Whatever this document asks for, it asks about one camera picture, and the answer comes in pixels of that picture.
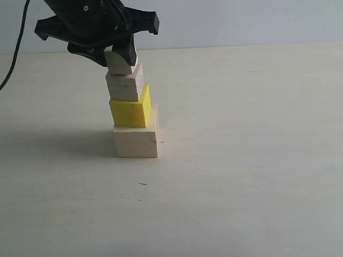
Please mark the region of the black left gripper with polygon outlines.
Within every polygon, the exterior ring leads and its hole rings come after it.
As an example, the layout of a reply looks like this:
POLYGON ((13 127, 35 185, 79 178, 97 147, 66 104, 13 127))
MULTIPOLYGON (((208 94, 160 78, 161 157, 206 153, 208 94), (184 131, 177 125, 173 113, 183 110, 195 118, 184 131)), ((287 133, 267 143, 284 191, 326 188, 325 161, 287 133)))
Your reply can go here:
POLYGON ((107 67, 104 47, 130 66, 137 61, 134 35, 148 31, 157 35, 160 21, 156 12, 124 6, 121 1, 45 1, 55 14, 38 20, 35 33, 42 40, 52 37, 68 42, 67 50, 107 67))

